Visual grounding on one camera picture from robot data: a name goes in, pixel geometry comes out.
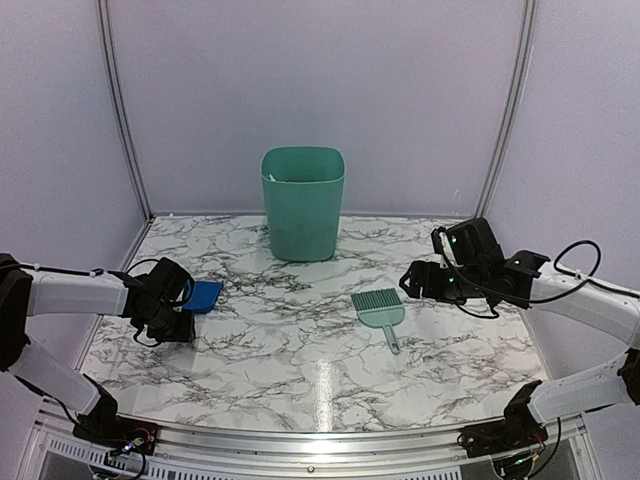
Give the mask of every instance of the metal vent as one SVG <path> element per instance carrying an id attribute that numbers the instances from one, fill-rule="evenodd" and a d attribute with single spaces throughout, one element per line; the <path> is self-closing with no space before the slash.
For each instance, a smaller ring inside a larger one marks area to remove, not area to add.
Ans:
<path id="1" fill-rule="evenodd" d="M 77 443 L 70 439 L 50 437 L 48 451 L 77 460 L 114 473 L 120 473 L 126 464 L 118 458 L 107 458 L 107 452 L 103 447 Z M 317 478 L 322 478 L 321 472 L 317 472 Z M 251 475 L 225 475 L 205 469 L 202 466 L 186 467 L 172 465 L 171 460 L 156 457 L 147 457 L 147 471 L 141 478 L 147 480 L 268 480 L 267 477 Z M 312 479 L 312 475 L 300 475 L 300 478 Z M 389 475 L 358 477 L 358 480 L 462 480 L 459 467 L 442 468 L 424 472 L 415 472 L 411 475 Z"/>

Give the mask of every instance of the gray marble vein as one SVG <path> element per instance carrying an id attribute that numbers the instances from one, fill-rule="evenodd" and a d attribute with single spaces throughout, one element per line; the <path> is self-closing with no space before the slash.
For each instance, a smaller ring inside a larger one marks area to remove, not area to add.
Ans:
<path id="1" fill-rule="evenodd" d="M 136 260 L 167 256 L 196 280 L 223 281 L 215 311 L 196 317 L 194 345 L 155 349 L 132 341 L 128 320 L 105 318 L 82 371 L 122 412 L 190 425 L 380 431 L 500 415 L 521 385 L 545 378 L 517 309 L 480 320 L 399 291 L 407 315 L 394 356 L 351 304 L 433 258 L 431 231 L 452 223 L 344 217 L 335 257 L 301 264 L 273 258 L 264 217 L 159 218 Z"/>

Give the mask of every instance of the trash can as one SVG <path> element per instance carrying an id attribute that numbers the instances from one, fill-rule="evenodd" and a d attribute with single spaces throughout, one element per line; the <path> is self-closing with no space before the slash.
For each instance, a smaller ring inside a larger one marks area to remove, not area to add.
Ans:
<path id="1" fill-rule="evenodd" d="M 276 258 L 318 262 L 333 256 L 344 159 L 328 147 L 281 147 L 262 160 L 262 189 Z"/>

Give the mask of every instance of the marble table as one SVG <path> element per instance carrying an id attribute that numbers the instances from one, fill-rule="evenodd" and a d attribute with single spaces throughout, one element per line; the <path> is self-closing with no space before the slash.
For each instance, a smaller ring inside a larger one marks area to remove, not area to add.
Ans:
<path id="1" fill-rule="evenodd" d="M 312 264 L 276 260 L 265 223 L 156 219 L 136 261 L 167 256 L 225 287 L 215 311 L 196 317 L 194 345 L 145 348 L 128 320 L 103 319 L 82 371 L 121 412 L 261 431 L 408 429 L 501 415 L 521 385 L 545 378 L 515 308 L 480 320 L 398 289 L 407 315 L 397 356 L 358 322 L 350 294 L 396 286 L 412 260 L 433 257 L 431 231 L 455 222 L 343 217 L 335 257 Z"/>

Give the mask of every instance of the blue object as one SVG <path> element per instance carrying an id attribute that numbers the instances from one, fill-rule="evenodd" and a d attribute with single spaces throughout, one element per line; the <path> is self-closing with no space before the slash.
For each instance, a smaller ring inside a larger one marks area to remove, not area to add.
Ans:
<path id="1" fill-rule="evenodd" d="M 193 313 L 209 313 L 213 310 L 224 285 L 217 282 L 195 282 L 193 295 L 183 308 Z"/>

